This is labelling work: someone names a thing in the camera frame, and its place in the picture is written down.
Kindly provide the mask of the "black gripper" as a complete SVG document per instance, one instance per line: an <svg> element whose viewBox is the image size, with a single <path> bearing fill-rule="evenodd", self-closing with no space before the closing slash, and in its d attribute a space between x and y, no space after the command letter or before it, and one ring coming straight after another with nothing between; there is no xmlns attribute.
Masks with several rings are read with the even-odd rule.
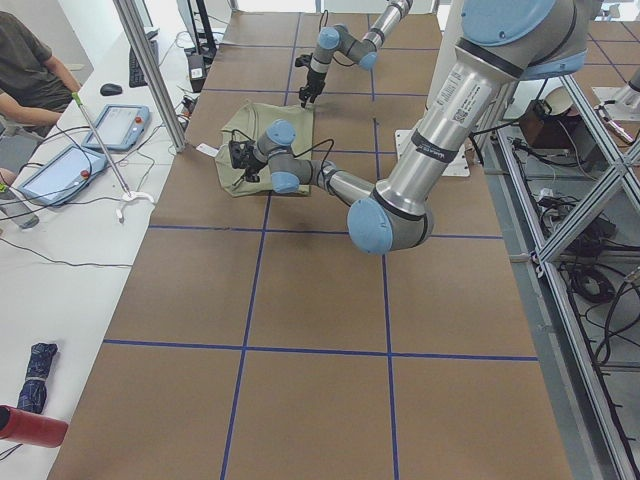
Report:
<svg viewBox="0 0 640 480"><path fill-rule="evenodd" d="M315 104L319 95L323 92L326 79L326 65L318 62L312 54L303 54L296 58L295 67L308 69L306 84L299 89L299 100L302 108L309 102Z"/></svg>
<svg viewBox="0 0 640 480"><path fill-rule="evenodd" d="M232 188L237 188L244 181L258 183L260 181L260 161L255 154L255 142L252 140L231 140L228 143L228 148L232 167L243 171L243 174L232 184Z"/></svg>

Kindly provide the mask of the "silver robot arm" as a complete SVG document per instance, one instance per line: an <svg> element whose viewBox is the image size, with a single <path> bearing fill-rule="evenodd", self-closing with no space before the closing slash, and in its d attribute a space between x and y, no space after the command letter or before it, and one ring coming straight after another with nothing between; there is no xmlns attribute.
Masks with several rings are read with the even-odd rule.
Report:
<svg viewBox="0 0 640 480"><path fill-rule="evenodd" d="M230 141L233 168L256 182L267 168L272 188L294 193L315 185L348 205L352 242L384 255L422 244L433 217L427 197L501 87L574 73L584 65L597 1L466 1L456 61L411 132L390 176L374 184L329 161L292 151L294 127L271 123L257 139Z"/></svg>
<svg viewBox="0 0 640 480"><path fill-rule="evenodd" d="M371 71L378 53L393 29L408 16L413 1L389 1L384 12L377 18L361 39L354 37L344 24L324 26L319 30L315 50L312 54L299 56L295 67L306 67L306 84L299 89L301 107L313 104L322 94L326 76L336 53L340 53L360 68Z"/></svg>

